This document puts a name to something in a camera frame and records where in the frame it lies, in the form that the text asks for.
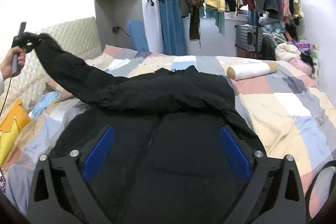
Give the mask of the person's left hand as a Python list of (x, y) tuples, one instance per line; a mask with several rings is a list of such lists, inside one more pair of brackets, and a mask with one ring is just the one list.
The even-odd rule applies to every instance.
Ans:
[(11, 48), (1, 63), (1, 73), (2, 73), (3, 80), (7, 80), (11, 77), (11, 63), (12, 63), (13, 54), (15, 52), (19, 54), (18, 61), (19, 61), (20, 67), (22, 68), (25, 66), (26, 50), (23, 48), (20, 48), (19, 46)]

